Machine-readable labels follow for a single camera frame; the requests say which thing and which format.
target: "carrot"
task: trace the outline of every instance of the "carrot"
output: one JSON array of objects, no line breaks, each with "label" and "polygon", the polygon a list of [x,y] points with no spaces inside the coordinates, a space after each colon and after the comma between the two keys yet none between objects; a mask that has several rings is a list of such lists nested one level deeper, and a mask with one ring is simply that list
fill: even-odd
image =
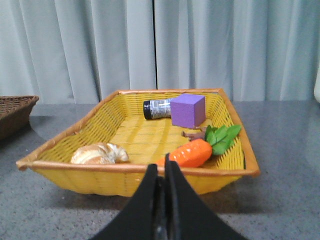
[{"label": "carrot", "polygon": [[[212,155],[212,146],[202,140],[192,140],[170,153],[169,159],[176,161],[180,167],[197,168],[204,164]],[[165,165],[165,158],[159,159],[156,164],[158,166]]]}]

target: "basket rim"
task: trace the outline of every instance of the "basket rim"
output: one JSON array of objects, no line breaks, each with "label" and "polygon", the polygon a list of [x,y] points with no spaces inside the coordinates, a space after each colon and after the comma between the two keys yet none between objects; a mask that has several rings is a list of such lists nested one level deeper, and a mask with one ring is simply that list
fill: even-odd
[{"label": "basket rim", "polygon": [[21,104],[20,106],[18,106],[12,111],[9,111],[8,113],[0,114],[0,120],[10,117],[13,114],[21,111],[22,109],[33,107],[34,105],[36,105],[37,101],[39,100],[39,96],[37,95],[0,96],[0,99],[24,99],[24,98],[30,98],[29,102]]},{"label": "basket rim", "polygon": [[[222,88],[189,88],[189,89],[144,89],[144,90],[116,90],[107,96],[105,99],[100,101],[89,113],[80,119],[78,122],[67,128],[65,131],[59,133],[54,138],[46,141],[43,145],[35,149],[33,152],[25,156],[24,158],[16,162],[16,166],[20,171],[25,171],[27,168],[32,170],[75,170],[75,171],[99,171],[99,172],[122,172],[122,173],[144,173],[147,169],[148,164],[113,164],[113,165],[94,165],[94,164],[72,164],[63,162],[52,162],[37,160],[38,156],[54,147],[54,145],[62,140],[63,138],[70,136],[79,131],[87,121],[96,114],[96,112],[108,101],[113,99],[117,95],[124,94],[141,94],[141,93],[217,93],[219,94],[227,107],[230,117],[234,124],[241,125],[241,131],[239,138],[244,154],[245,169],[238,170],[223,170],[223,169],[208,169],[201,167],[181,167],[181,171],[184,175],[193,176],[258,176],[260,169],[257,163],[257,159],[251,147],[245,127],[236,112],[233,104],[229,100],[227,94]],[[164,167],[158,166],[160,174],[164,172]]]}]

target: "bottle label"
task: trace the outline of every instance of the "bottle label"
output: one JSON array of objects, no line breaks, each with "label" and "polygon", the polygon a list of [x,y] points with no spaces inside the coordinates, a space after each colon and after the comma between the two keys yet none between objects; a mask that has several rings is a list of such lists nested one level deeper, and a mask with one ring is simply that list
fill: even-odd
[{"label": "bottle label", "polygon": [[173,98],[164,100],[150,100],[150,111],[152,119],[168,118],[171,116],[170,101]]}]

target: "toy carrot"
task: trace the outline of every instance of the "toy carrot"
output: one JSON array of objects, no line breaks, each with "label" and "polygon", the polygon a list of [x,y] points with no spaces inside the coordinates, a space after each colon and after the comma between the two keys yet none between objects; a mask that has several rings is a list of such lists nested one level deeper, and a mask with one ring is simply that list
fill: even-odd
[{"label": "toy carrot", "polygon": [[[180,167],[197,168],[204,164],[212,154],[224,154],[234,144],[233,139],[240,130],[240,125],[232,125],[230,127],[223,125],[220,128],[208,125],[199,133],[186,134],[182,132],[182,135],[188,137],[190,142],[171,152],[169,159],[176,161]],[[164,166],[165,158],[159,159],[156,164]]]}]

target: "black cap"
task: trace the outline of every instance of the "black cap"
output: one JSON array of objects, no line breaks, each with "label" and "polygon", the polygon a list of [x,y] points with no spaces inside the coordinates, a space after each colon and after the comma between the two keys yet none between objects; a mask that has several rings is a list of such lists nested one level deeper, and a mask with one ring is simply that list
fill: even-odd
[{"label": "black cap", "polygon": [[143,115],[146,120],[151,120],[150,100],[143,102]]}]

